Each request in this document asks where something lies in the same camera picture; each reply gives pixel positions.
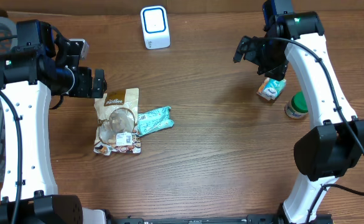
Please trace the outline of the large teal wipes pack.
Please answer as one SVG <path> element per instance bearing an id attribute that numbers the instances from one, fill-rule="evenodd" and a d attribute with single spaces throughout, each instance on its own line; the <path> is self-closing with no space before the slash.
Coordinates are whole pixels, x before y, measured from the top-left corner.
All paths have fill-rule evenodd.
<path id="1" fill-rule="evenodd" d="M 170 118 L 170 110 L 170 106 L 165 106 L 138 114 L 139 135 L 145 136 L 162 129 L 173 127 L 174 121 Z"/>

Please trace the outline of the orange tissue pack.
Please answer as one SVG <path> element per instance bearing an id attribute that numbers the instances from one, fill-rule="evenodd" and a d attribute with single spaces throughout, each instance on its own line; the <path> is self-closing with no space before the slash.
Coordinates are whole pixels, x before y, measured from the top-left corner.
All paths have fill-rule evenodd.
<path id="1" fill-rule="evenodd" d="M 266 87 L 266 84 L 267 84 L 267 82 L 266 82 L 266 81 L 264 81 L 264 82 L 261 84 L 261 86 L 259 87 L 259 89 L 258 89 L 258 91 L 257 91 L 257 94 L 258 94 L 259 96 L 261 96 L 261 95 L 262 95 L 263 90 L 264 90 L 264 88 Z"/>

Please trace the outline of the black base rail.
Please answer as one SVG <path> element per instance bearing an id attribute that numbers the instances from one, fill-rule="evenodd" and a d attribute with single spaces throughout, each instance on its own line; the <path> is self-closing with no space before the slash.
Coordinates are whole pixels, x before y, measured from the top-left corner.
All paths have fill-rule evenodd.
<path id="1" fill-rule="evenodd" d="M 112 218 L 110 224 L 278 224 L 285 223 L 276 215 L 248 215 L 247 217 L 220 217 L 220 218 L 176 218 L 152 219 L 143 218 Z"/>

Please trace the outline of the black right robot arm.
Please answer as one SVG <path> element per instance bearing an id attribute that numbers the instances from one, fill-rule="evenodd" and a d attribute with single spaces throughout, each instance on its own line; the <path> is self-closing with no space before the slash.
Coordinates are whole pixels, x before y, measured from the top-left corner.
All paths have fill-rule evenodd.
<path id="1" fill-rule="evenodd" d="M 244 36 L 234 62 L 247 60 L 258 73 L 282 80 L 291 66 L 301 86 L 310 131 L 294 145 L 299 174 L 273 215 L 248 215 L 248 223 L 332 223 L 317 209 L 337 180 L 364 158 L 364 119 L 359 119 L 338 83 L 318 14 L 295 12 L 292 2 L 263 4 L 264 37 Z"/>

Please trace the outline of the brown white snack pouch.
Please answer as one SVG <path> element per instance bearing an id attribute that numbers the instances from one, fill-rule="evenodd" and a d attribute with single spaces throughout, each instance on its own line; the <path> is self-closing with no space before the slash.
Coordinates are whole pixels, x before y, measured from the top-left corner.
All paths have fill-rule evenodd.
<path id="1" fill-rule="evenodd" d="M 98 121 L 93 148 L 95 153 L 105 156 L 113 152 L 141 153 L 138 103 L 138 88 L 105 93 L 95 100 Z"/>

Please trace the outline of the green lid jar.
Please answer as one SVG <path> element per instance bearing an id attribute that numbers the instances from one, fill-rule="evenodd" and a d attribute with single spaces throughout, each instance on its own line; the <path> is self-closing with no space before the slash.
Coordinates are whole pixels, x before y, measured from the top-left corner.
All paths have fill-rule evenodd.
<path id="1" fill-rule="evenodd" d="M 308 114 L 308 108 L 303 92 L 296 93 L 285 105 L 284 112 L 292 119 L 301 119 Z"/>

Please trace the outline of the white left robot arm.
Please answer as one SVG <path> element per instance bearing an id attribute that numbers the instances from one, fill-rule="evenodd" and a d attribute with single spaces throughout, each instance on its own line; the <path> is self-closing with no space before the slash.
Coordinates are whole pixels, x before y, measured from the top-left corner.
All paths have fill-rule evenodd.
<path id="1" fill-rule="evenodd" d="M 81 67 L 86 41 L 67 39 L 49 23 L 18 22 L 16 39 L 0 55 L 6 137 L 0 223 L 109 223 L 108 211 L 84 208 L 77 196 L 58 193 L 49 144 L 52 97 L 101 98 L 104 71 Z"/>

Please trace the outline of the white barcode scanner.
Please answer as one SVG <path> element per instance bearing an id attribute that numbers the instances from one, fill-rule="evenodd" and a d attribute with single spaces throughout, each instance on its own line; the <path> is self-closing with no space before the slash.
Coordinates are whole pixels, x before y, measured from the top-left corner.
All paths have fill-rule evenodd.
<path id="1" fill-rule="evenodd" d="M 149 6 L 141 10 L 144 44 L 148 50 L 170 46 L 167 11 L 163 6 Z"/>

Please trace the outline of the small teal tissue pack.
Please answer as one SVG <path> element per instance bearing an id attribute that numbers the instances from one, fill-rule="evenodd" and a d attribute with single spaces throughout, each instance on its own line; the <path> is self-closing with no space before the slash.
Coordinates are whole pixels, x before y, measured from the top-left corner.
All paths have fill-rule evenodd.
<path id="1" fill-rule="evenodd" d="M 267 84 L 263 90 L 261 97 L 268 101 L 275 100 L 286 86 L 286 79 L 277 81 L 272 78 L 266 78 L 264 81 L 266 81 Z"/>

